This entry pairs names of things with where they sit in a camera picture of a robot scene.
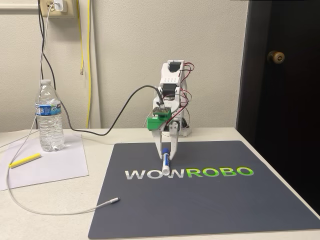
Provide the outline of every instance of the blue marker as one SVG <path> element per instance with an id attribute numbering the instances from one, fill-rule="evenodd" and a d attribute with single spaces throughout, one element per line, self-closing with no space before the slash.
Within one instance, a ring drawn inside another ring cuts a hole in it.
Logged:
<path id="1" fill-rule="evenodd" d="M 169 151 L 169 149 L 168 148 L 164 148 L 162 150 L 162 154 L 163 154 L 162 174 L 164 176 L 168 176 L 170 174 L 170 167 L 169 167 L 170 151 Z"/>

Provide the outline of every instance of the yellow cable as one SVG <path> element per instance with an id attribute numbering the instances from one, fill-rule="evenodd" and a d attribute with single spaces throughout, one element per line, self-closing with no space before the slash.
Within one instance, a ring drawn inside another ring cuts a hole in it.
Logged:
<path id="1" fill-rule="evenodd" d="M 83 75 L 83 74 L 84 74 L 84 52 L 83 52 L 83 49 L 82 49 L 82 33 L 81 33 L 79 0 L 76 1 L 76 8 L 78 9 L 78 26 L 79 26 L 80 44 L 81 44 L 81 67 L 80 67 L 80 74 Z"/>
<path id="2" fill-rule="evenodd" d="M 86 115 L 86 124 L 85 127 L 89 128 L 89 116 L 90 116 L 90 107 L 91 107 L 91 68 L 90 68 L 90 0 L 88 0 L 88 26 L 87 26 L 87 34 L 86 34 L 86 55 L 88 61 L 88 111 Z"/>

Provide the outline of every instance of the bottle cap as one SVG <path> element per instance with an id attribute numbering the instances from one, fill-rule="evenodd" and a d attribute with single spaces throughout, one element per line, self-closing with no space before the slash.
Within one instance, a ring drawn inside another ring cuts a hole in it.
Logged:
<path id="1" fill-rule="evenodd" d="M 51 84 L 51 79 L 41 79 L 40 83 L 41 84 Z"/>

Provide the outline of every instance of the marker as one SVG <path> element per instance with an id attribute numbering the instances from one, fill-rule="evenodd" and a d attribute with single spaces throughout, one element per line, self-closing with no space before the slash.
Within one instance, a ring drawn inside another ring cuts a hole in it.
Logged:
<path id="1" fill-rule="evenodd" d="M 35 159 L 38 159 L 38 158 L 41 158 L 41 157 L 42 157 L 42 156 L 41 156 L 40 153 L 36 153 L 36 154 L 34 154 L 34 155 L 31 155 L 31 156 L 27 156 L 27 157 L 25 157 L 25 158 L 22 158 L 22 159 L 20 159 L 20 160 L 18 160 L 18 161 L 14 161 L 13 163 L 9 164 L 9 167 L 10 167 L 11 169 L 13 169 L 13 168 L 18 167 L 18 166 L 20 166 L 20 165 L 22 165 L 22 164 L 26 164 L 26 163 L 28 163 L 28 162 L 31 162 L 32 160 L 35 160 Z"/>
<path id="2" fill-rule="evenodd" d="M 162 150 L 163 154 L 163 164 L 162 164 L 162 174 L 163 176 L 168 176 L 170 174 L 170 151 L 168 148 Z"/>

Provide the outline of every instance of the charger plug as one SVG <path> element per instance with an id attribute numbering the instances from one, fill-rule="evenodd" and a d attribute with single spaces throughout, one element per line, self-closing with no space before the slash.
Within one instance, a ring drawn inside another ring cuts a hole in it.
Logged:
<path id="1" fill-rule="evenodd" d="M 58 12 L 67 12 L 67 2 L 65 0 L 54 0 L 55 10 Z"/>

